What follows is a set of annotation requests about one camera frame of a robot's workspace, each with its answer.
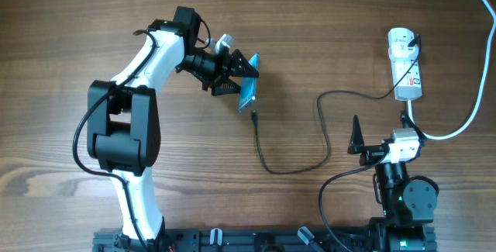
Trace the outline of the blue screen smartphone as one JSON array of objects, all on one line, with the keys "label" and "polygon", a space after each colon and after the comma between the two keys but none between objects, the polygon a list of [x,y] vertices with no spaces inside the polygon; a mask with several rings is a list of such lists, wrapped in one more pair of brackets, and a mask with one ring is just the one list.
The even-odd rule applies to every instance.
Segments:
[{"label": "blue screen smartphone", "polygon": [[[260,55],[254,54],[250,60],[249,64],[253,66],[256,70],[259,69]],[[257,93],[257,78],[242,78],[241,79],[241,89],[239,93],[239,104],[238,111],[242,112],[249,105],[251,105],[256,100]]]}]

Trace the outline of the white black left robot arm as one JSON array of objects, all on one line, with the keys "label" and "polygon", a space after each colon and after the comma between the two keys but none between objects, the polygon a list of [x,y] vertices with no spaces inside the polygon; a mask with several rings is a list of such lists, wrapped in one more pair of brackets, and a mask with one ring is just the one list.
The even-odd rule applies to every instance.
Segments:
[{"label": "white black left robot arm", "polygon": [[114,184],[122,212],[121,239],[127,249],[151,250],[165,237],[152,166],[161,141],[157,95],[172,72],[186,71],[214,96],[239,96],[243,110],[256,98],[259,54],[247,59],[230,50],[229,34],[218,40],[198,37],[203,18],[179,6],[171,21],[156,19],[138,30],[146,42],[130,64],[110,81],[88,89],[88,155],[98,161],[97,176]]}]

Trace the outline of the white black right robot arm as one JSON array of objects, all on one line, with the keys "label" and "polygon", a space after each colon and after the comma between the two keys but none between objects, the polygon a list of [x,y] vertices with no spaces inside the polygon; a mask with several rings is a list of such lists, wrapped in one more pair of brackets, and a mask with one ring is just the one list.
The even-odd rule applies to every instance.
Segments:
[{"label": "white black right robot arm", "polygon": [[369,221],[372,251],[438,250],[434,220],[439,186],[425,176],[410,176],[407,163],[420,156],[426,135],[401,113],[402,127],[394,129],[378,145],[364,143],[358,116],[348,146],[349,154],[360,155],[360,166],[372,167],[375,199],[384,216]]}]

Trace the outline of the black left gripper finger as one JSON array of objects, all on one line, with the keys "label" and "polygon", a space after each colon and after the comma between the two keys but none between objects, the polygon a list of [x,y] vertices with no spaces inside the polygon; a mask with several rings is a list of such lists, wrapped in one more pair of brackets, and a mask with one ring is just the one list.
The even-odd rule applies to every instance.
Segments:
[{"label": "black left gripper finger", "polygon": [[229,77],[219,76],[213,81],[211,90],[213,96],[220,96],[239,94],[241,91],[241,87]]},{"label": "black left gripper finger", "polygon": [[248,62],[248,60],[238,49],[235,49],[231,53],[231,59],[229,62],[229,73],[231,76],[238,78],[259,77],[258,70]]}]

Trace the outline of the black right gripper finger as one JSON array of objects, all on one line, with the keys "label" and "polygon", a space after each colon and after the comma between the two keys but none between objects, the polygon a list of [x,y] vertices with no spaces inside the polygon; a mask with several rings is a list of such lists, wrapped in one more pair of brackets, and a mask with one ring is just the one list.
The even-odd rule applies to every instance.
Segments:
[{"label": "black right gripper finger", "polygon": [[358,115],[353,117],[353,127],[347,149],[348,154],[361,154],[365,150],[363,134],[360,127]]},{"label": "black right gripper finger", "polygon": [[408,112],[403,110],[401,112],[401,123],[403,125],[404,128],[412,128],[417,136],[418,136],[418,141],[420,143],[421,146],[424,146],[425,145],[425,142],[427,141],[427,137],[425,136],[425,134],[414,124],[414,122],[411,120],[411,118],[409,117],[408,115]]}]

